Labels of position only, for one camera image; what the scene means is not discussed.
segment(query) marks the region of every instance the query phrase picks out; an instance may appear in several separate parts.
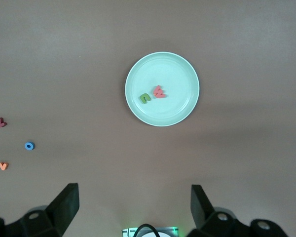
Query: plate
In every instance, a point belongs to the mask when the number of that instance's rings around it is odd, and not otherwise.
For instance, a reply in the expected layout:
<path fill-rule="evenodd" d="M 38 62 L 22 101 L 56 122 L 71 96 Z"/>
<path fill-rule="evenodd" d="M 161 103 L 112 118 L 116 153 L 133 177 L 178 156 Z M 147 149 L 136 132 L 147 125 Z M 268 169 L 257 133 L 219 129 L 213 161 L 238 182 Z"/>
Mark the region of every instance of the plate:
<path fill-rule="evenodd" d="M 164 94 L 164 98 L 154 95 Z M 193 66 L 171 52 L 156 52 L 140 59 L 125 84 L 127 104 L 141 121 L 171 126 L 184 120 L 199 97 L 199 81 Z"/>

